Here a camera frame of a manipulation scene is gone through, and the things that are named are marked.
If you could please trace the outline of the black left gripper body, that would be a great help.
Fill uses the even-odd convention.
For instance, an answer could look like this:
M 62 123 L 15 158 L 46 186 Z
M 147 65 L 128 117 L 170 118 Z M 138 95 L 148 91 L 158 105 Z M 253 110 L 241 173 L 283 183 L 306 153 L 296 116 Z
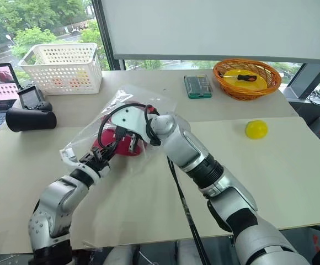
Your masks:
M 109 161 L 104 160 L 104 154 L 102 157 L 94 157 L 91 150 L 87 154 L 85 154 L 79 161 L 96 172 L 99 172 L 106 166 L 109 166 Z

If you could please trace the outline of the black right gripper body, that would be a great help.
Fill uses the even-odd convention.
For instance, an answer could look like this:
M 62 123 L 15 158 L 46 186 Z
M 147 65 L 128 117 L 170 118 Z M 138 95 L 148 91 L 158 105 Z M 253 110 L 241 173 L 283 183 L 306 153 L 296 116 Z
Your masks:
M 127 129 L 117 126 L 115 140 L 119 142 L 116 149 L 118 155 L 138 155 L 138 135 Z

